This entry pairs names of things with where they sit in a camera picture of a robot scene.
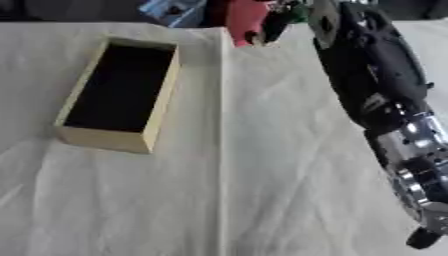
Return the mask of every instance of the green component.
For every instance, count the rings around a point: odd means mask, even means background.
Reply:
[[[306,6],[298,4],[298,5],[294,6],[294,8],[291,10],[291,12],[294,15],[294,18],[291,21],[291,23],[295,24],[295,23],[307,22]]]

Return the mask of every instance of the wooden box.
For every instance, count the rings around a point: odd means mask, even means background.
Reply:
[[[73,145],[152,152],[179,69],[175,45],[108,39],[60,111],[57,133]]]

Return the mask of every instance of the white cloth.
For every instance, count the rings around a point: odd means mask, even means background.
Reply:
[[[398,24],[448,124],[448,23]],[[417,252],[305,26],[235,49],[223,29],[0,24],[2,255],[443,255]],[[65,145],[51,124],[104,35],[178,43],[153,155]]]

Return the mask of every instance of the floor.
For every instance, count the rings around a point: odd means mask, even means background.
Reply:
[[[10,0],[15,3],[15,7],[8,11],[1,11],[0,9],[0,20],[6,21],[29,21],[29,20],[61,20],[64,21],[65,17],[45,17],[46,15],[41,15],[39,17],[30,14],[30,6],[33,4],[42,2],[42,0]],[[51,1],[63,0],[45,0],[44,3],[50,6]],[[103,0],[101,1],[101,6],[98,8],[96,14],[91,15],[87,19],[83,19],[82,10],[84,8],[79,8],[81,11],[73,10],[73,4],[67,4],[65,12],[57,11],[57,13],[71,13],[72,17],[70,20],[77,20],[77,15],[79,20],[83,21],[130,21],[130,22],[148,22],[153,23],[154,21],[144,17],[137,11],[139,5],[146,0]],[[223,26],[225,24],[227,16],[227,7],[229,2],[232,0],[208,0],[208,5],[204,15],[204,21],[201,26],[203,27],[215,27]],[[394,20],[418,20],[427,18],[426,14],[430,10],[430,6],[434,5],[435,2],[443,2],[442,7],[439,7],[435,12],[434,18],[439,18],[442,16],[448,16],[448,0],[379,0],[381,8]],[[86,1],[86,8],[89,8],[89,4]]]

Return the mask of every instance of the table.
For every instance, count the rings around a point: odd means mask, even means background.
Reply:
[[[446,21],[399,23],[448,123]],[[0,24],[5,255],[443,255],[417,252],[306,26],[267,48],[223,29]],[[153,155],[65,145],[51,124],[104,35],[178,43],[183,68]]]

